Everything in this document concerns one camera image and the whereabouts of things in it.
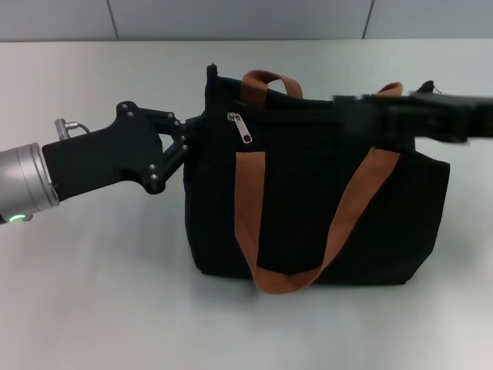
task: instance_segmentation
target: green light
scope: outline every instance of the green light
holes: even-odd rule
[[[9,222],[12,222],[12,221],[15,221],[15,220],[21,220],[25,218],[25,214],[18,214],[14,217],[10,217],[10,219],[8,219]]]

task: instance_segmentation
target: black fabric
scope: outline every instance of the black fabric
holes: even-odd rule
[[[327,232],[354,171],[372,146],[343,134],[331,102],[295,99],[269,90],[266,109],[236,99],[240,81],[208,68],[206,110],[184,167],[186,230],[204,273],[251,278],[234,235],[236,152],[266,153],[259,266],[285,274],[323,259]],[[253,142],[244,144],[228,112],[239,113]],[[371,200],[319,284],[403,284],[433,250],[449,165],[412,145]]]
[[[416,90],[416,93],[432,93],[434,90],[434,82],[427,81],[419,89]]]

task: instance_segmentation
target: cable connector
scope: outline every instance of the cable connector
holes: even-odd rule
[[[63,118],[58,118],[55,121],[55,127],[60,141],[70,139],[69,130],[83,129],[86,133],[91,132],[86,125],[78,122],[66,122]]]

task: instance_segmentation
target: metal cylinder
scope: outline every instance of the metal cylinder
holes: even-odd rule
[[[37,143],[0,152],[0,218],[28,219],[36,212],[58,205]]]
[[[69,131],[67,130],[67,122],[63,118],[58,118],[55,121],[55,127],[60,140],[70,139]]]

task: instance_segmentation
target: zipper pull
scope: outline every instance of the zipper pull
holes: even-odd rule
[[[228,113],[228,120],[236,124],[236,127],[240,132],[241,140],[243,140],[245,144],[250,144],[251,142],[253,142],[252,136],[250,135],[250,131],[248,131],[245,121],[243,121],[243,118],[241,118],[238,113]]]

